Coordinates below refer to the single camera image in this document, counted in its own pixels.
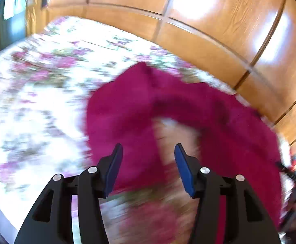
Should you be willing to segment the magenta knit garment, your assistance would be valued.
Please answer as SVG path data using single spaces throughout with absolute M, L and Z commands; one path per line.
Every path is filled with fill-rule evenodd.
M 93 161 L 116 144 L 123 160 L 116 190 L 127 191 L 166 182 L 153 130 L 155 118 L 169 118 L 200 133 L 201 166 L 220 176 L 242 175 L 277 227 L 281 211 L 281 182 L 275 163 L 277 138 L 258 112 L 235 96 L 206 83 L 185 83 L 171 74 L 137 63 L 96 90 L 86 115 Z

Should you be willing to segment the floral bedspread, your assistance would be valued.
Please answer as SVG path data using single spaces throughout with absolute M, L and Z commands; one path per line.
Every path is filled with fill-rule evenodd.
M 226 83 L 162 47 L 93 20 L 64 16 L 0 52 L 0 242 L 13 243 L 49 179 L 78 175 L 91 163 L 85 132 L 92 91 L 144 61 L 187 83 L 229 95 Z M 102 203 L 111 243 L 186 243 L 196 201 L 174 166 L 174 145 L 198 155 L 198 133 L 169 118 L 153 121 L 168 181 Z

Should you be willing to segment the wooden wardrobe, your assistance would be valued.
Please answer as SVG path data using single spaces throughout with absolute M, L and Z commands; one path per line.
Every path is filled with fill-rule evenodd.
M 296 0 L 28 0 L 26 32 L 63 15 L 133 33 L 208 71 L 296 153 Z

